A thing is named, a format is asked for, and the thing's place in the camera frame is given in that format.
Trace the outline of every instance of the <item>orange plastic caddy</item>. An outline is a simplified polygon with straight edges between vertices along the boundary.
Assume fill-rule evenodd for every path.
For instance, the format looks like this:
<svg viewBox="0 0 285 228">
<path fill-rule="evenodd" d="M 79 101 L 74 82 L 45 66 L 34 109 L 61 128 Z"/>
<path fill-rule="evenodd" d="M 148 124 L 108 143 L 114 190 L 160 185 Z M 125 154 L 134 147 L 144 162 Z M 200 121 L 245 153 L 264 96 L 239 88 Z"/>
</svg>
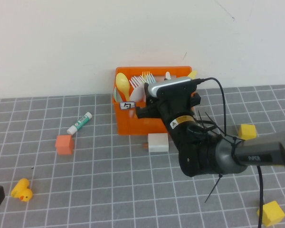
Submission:
<svg viewBox="0 0 285 228">
<path fill-rule="evenodd" d="M 170 75 L 175 75 L 176 77 L 187 76 L 191 71 L 190 66 L 168 66 L 168 67 L 118 67 L 115 72 L 115 79 L 118 73 L 123 73 L 126 75 L 128 80 L 133 76 L 139 76 L 143 71 L 150 71 L 155 77 L 164 76 L 167 71 Z M 119 92 L 123 101 L 125 97 L 121 92 Z M 117 132 L 120 135 L 147 135 L 149 133 L 166 133 L 167 130 L 162 123 L 161 119 L 151 119 L 143 118 L 138 119 L 136 115 L 132 118 L 129 117 L 129 110 L 121 110 L 120 103 L 114 100 L 112 96 L 112 103 L 114 104 L 116 120 L 117 120 Z M 136 102 L 136 107 L 145 107 L 145 102 Z"/>
</svg>

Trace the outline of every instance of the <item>rubber duck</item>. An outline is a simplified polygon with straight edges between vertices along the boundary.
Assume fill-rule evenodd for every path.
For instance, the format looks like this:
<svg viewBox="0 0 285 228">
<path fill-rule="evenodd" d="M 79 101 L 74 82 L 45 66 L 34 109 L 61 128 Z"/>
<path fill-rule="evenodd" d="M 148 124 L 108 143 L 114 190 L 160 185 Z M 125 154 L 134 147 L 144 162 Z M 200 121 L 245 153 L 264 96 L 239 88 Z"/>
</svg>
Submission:
<svg viewBox="0 0 285 228">
<path fill-rule="evenodd" d="M 22 178 L 11 191 L 11 197 L 19 198 L 23 202 L 29 201 L 33 197 L 33 192 L 31 189 L 28 189 L 28 186 L 28 179 Z"/>
</svg>

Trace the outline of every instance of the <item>white eraser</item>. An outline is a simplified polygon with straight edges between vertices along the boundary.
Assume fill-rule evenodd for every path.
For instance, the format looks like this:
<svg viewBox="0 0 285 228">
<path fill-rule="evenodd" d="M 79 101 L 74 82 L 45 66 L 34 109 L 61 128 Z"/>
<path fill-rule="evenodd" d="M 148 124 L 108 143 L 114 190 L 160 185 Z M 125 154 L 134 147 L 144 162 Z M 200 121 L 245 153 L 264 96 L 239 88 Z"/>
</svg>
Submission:
<svg viewBox="0 0 285 228">
<path fill-rule="evenodd" d="M 168 152 L 169 141 L 167 133 L 148 134 L 149 152 Z"/>
</svg>

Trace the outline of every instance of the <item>orange cube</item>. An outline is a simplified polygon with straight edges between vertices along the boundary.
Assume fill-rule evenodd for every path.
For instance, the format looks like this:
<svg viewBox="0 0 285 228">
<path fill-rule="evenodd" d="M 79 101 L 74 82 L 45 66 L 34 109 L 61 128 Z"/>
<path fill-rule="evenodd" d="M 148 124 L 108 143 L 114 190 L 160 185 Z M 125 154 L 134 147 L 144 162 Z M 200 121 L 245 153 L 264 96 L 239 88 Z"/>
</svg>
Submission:
<svg viewBox="0 0 285 228">
<path fill-rule="evenodd" d="M 59 155 L 72 154 L 74 149 L 74 141 L 71 135 L 58 135 L 55 147 Z"/>
</svg>

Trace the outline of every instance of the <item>white wall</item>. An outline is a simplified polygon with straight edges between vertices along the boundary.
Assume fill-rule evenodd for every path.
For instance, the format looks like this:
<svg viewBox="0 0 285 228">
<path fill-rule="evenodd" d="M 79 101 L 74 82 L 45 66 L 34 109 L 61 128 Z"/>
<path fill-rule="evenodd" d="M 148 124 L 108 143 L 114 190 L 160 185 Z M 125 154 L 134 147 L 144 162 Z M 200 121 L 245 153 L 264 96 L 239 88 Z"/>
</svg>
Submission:
<svg viewBox="0 0 285 228">
<path fill-rule="evenodd" d="M 116 67 L 180 65 L 285 84 L 285 0 L 0 0 L 2 98 L 110 93 Z"/>
</svg>

